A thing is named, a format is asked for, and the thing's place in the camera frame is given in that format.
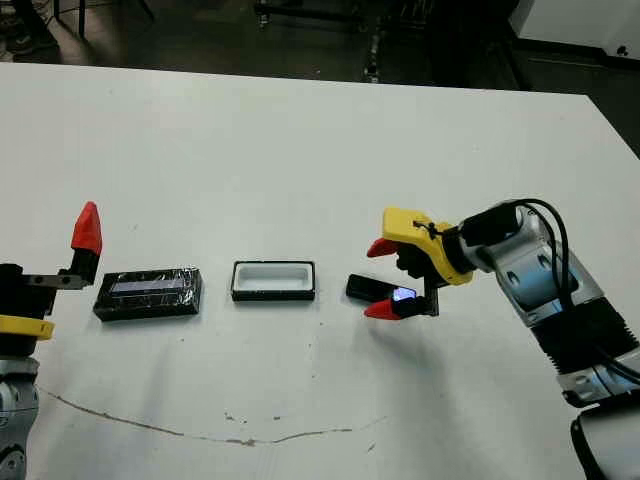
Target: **black object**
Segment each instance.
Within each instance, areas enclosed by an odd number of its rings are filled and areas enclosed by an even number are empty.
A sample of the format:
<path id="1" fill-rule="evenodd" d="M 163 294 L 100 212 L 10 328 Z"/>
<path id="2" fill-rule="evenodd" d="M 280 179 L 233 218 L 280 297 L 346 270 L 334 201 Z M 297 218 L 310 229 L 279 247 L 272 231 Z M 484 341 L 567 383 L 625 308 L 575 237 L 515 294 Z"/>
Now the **black object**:
<path id="1" fill-rule="evenodd" d="M 470 247 L 493 245 L 518 230 L 518 217 L 513 203 L 502 203 L 462 222 L 460 234 Z"/>
<path id="2" fill-rule="evenodd" d="M 559 374 L 601 363 L 602 355 L 596 345 L 614 358 L 640 346 L 624 319 L 604 297 L 556 313 L 531 331 Z"/>
<path id="3" fill-rule="evenodd" d="M 373 278 L 351 274 L 347 281 L 347 296 L 364 300 L 365 302 L 380 302 L 393 296 L 398 285 L 382 282 Z"/>
<path id="4" fill-rule="evenodd" d="M 93 312 L 103 322 L 193 315 L 200 308 L 197 268 L 107 273 Z"/>
<path id="5" fill-rule="evenodd" d="M 458 227 L 453 227 L 442 232 L 442 247 L 444 248 L 444 253 L 447 255 L 449 263 L 458 273 L 464 274 L 476 269 L 476 266 L 467 260 L 467 256 L 462 251 L 460 230 L 458 230 Z"/>
<path id="6" fill-rule="evenodd" d="M 233 265 L 231 298 L 246 300 L 313 300 L 315 266 L 309 261 L 239 261 Z"/>

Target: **red gripper fingertip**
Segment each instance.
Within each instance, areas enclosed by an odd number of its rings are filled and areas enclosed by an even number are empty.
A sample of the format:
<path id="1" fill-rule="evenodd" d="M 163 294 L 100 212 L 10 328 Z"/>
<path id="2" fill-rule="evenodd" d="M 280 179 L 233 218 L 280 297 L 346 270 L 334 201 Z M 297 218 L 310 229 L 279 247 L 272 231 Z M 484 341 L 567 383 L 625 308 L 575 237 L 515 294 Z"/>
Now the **red gripper fingertip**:
<path id="1" fill-rule="evenodd" d="M 73 238 L 71 239 L 71 248 L 91 250 L 96 255 L 100 255 L 102 252 L 100 217 L 95 203 L 87 202 L 78 220 L 76 220 Z"/>
<path id="2" fill-rule="evenodd" d="M 398 244 L 393 240 L 387 240 L 386 238 L 379 238 L 369 248 L 367 257 L 380 257 L 382 255 L 391 255 L 398 251 Z"/>
<path id="3" fill-rule="evenodd" d="M 364 311 L 367 317 L 381 318 L 382 320 L 400 320 L 400 317 L 393 313 L 391 309 L 391 299 L 383 300 L 371 304 L 369 308 Z"/>

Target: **black box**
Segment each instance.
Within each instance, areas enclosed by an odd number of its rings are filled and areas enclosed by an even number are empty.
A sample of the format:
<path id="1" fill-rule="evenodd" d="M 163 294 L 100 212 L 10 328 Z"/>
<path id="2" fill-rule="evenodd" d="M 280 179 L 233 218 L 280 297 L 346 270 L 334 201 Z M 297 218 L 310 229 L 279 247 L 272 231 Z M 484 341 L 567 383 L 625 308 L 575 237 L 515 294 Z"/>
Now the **black box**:
<path id="1" fill-rule="evenodd" d="M 103 322 L 193 315 L 201 290 L 197 268 L 106 273 L 93 312 Z"/>

